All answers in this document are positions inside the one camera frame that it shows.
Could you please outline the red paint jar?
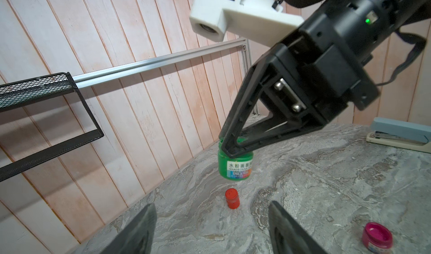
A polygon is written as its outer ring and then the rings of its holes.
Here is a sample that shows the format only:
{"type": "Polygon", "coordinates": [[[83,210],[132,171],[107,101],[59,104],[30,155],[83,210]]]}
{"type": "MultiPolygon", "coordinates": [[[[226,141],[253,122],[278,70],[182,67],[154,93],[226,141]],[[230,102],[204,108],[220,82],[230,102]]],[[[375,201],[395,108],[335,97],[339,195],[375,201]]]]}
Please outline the red paint jar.
{"type": "Polygon", "coordinates": [[[234,188],[229,188],[225,192],[227,205],[230,209],[237,209],[240,206],[239,193],[234,188]]]}

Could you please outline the green paint jar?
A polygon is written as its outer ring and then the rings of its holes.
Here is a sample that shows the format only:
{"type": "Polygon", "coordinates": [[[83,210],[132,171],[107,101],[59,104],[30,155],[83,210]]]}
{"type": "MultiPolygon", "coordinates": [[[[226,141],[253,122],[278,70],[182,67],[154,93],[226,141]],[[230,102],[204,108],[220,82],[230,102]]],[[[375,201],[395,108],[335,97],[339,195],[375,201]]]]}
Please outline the green paint jar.
{"type": "Polygon", "coordinates": [[[218,171],[222,177],[231,181],[242,181],[250,177],[254,153],[249,152],[235,159],[222,151],[223,139],[218,143],[218,171]]]}

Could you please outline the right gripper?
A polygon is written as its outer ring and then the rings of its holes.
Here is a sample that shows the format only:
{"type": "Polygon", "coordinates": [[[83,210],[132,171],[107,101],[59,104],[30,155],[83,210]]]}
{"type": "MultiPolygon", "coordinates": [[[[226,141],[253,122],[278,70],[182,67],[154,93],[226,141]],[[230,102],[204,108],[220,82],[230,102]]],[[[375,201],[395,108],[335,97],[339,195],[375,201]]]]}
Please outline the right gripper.
{"type": "Polygon", "coordinates": [[[249,69],[220,133],[237,158],[320,130],[352,102],[364,110],[379,96],[355,53],[333,28],[300,28],[249,69]]]}

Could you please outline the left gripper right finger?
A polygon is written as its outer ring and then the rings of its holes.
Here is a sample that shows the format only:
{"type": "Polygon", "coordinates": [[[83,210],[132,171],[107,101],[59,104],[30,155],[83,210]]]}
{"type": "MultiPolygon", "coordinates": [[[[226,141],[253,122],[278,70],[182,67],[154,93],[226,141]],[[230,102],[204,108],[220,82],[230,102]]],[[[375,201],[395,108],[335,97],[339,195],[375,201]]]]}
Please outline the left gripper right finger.
{"type": "Polygon", "coordinates": [[[277,201],[269,204],[268,221],[274,254],[327,254],[277,201]]]}

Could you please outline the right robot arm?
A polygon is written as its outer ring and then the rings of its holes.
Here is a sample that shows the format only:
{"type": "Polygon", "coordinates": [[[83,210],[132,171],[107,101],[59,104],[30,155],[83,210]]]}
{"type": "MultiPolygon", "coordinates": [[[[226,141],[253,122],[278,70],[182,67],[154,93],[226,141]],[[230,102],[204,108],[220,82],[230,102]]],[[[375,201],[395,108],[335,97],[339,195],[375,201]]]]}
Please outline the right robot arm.
{"type": "Polygon", "coordinates": [[[364,70],[373,50],[431,0],[326,0],[249,69],[220,133],[237,158],[322,129],[352,102],[366,109],[379,86],[364,70]]]}

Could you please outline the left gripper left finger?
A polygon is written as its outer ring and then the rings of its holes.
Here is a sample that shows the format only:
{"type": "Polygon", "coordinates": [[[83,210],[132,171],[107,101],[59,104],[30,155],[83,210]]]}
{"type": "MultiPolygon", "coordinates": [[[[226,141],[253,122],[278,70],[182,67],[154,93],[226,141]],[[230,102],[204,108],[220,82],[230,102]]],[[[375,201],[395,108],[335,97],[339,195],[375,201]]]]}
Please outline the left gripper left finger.
{"type": "Polygon", "coordinates": [[[157,223],[155,204],[150,203],[121,231],[101,254],[150,254],[157,223]]]}

